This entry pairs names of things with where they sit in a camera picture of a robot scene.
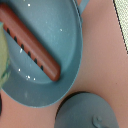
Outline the grey teal gripper finger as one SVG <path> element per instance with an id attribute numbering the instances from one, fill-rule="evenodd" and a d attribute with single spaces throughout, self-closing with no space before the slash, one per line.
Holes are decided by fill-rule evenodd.
<path id="1" fill-rule="evenodd" d="M 3 30 L 3 24 L 0 22 L 0 90 L 3 84 L 8 80 L 10 72 L 10 57 L 8 44 Z"/>

